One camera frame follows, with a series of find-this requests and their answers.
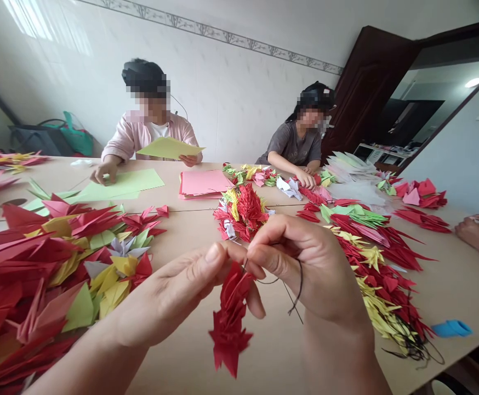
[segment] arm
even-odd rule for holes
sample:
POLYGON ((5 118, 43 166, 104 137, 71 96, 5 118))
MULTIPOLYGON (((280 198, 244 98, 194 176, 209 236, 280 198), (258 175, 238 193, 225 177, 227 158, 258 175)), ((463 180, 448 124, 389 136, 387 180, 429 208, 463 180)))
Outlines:
POLYGON ((314 177, 310 176, 282 156, 283 150, 292 136, 291 133, 293 133, 293 131, 287 123, 284 123, 278 128, 278 130, 272 135, 271 142, 267 148, 267 151, 269 152, 267 160, 274 167, 296 175, 297 179, 304 187, 312 189, 316 185, 314 177))
POLYGON ((102 150, 101 159, 104 162, 107 155, 114 155, 121 158, 121 162, 126 162, 135 153, 135 143, 132 137, 132 126, 123 116, 115 134, 102 150))
POLYGON ((374 353, 374 331, 358 283, 330 230, 272 215, 250 243, 247 258, 256 270, 263 267, 282 279, 295 295, 301 289, 311 393, 391 394, 374 353))
POLYGON ((312 142, 309 155, 307 156, 307 167, 305 172, 307 174, 316 174, 316 171, 320 167, 322 161, 322 141, 320 134, 317 132, 314 141, 312 142))
MULTIPOLYGON (((246 250, 229 241, 186 253, 148 277, 105 319, 93 326, 26 395, 124 394, 150 347, 165 340, 225 280, 230 262, 246 250)), ((247 306, 263 318, 258 290, 247 306)))
MULTIPOLYGON (((197 143, 196 134, 194 133, 194 129, 192 128, 192 125, 188 121, 187 121, 187 125, 185 127, 185 130, 183 130, 183 142, 185 142, 187 144, 190 144, 190 145, 193 145, 193 146, 199 146, 199 144, 197 143)), ((195 159, 194 165, 196 165, 198 163, 201 163, 203 161, 203 153, 197 154, 197 156, 195 158, 196 159, 195 159)))
POLYGON ((391 393, 375 356, 372 331, 350 332, 306 311, 304 332, 305 374, 311 393, 391 393))
POLYGON ((117 166, 126 162, 134 154, 135 144, 132 138, 132 127, 126 122, 124 116, 117 124, 115 134, 102 150, 102 163, 97 167, 90 176, 96 184, 106 185, 104 175, 110 176, 110 182, 115 183, 117 174, 117 166))

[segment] bag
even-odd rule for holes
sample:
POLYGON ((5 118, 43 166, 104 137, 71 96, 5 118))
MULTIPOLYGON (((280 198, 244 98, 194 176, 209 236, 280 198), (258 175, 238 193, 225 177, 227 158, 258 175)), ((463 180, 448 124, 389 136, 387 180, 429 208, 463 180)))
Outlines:
POLYGON ((49 128, 55 128, 60 130, 71 148, 84 156, 91 156, 93 153, 93 137, 82 124, 77 120, 78 128, 74 127, 72 114, 68 111, 64 111, 65 121, 60 119, 51 119, 39 123, 49 128), (52 125, 48 122, 58 121, 59 125, 52 125))
POLYGON ((9 126, 12 152, 29 154, 41 151, 42 155, 73 156, 74 150, 64 135, 53 128, 41 125, 9 126))

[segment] gray t-shirt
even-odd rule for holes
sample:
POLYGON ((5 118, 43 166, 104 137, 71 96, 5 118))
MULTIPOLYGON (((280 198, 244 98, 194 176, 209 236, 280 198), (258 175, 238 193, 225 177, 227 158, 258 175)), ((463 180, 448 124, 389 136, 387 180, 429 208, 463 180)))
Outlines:
POLYGON ((310 161, 322 160, 322 141, 317 129, 309 129, 300 139, 296 121, 284 123, 272 135, 267 151, 256 161, 257 165, 270 165, 269 152, 277 152, 296 166, 307 166, 310 161))

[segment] girl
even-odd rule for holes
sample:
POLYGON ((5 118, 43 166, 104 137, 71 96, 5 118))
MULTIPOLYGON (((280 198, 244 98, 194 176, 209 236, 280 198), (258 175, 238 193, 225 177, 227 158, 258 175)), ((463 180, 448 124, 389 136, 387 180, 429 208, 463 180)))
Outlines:
POLYGON ((274 133, 267 151, 256 163, 294 173, 303 186, 314 188, 313 175, 322 158, 322 141, 317 126, 334 107, 334 90, 328 86, 316 81, 305 88, 294 112, 274 133))
MULTIPOLYGON (((101 154, 102 163, 92 173, 93 182, 105 185, 104 175, 115 182, 117 165, 128 161, 136 151, 146 147, 159 137, 172 137, 190 145, 198 146, 192 125, 181 116, 168 110, 169 86, 166 75, 152 62, 133 59, 124 64, 123 80, 132 96, 139 100, 140 111, 123 115, 112 139, 101 154)), ((136 154, 137 159, 167 160, 136 154)), ((179 157, 184 164, 192 167, 201 163, 203 155, 179 157)))

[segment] brown door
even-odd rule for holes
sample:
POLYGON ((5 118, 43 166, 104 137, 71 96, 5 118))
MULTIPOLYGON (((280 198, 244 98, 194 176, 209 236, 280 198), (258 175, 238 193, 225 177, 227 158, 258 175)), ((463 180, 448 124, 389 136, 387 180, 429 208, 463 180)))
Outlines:
POLYGON ((419 52, 420 44, 407 38, 371 26, 360 31, 336 87, 334 128, 322 141, 323 160, 358 147, 419 52))

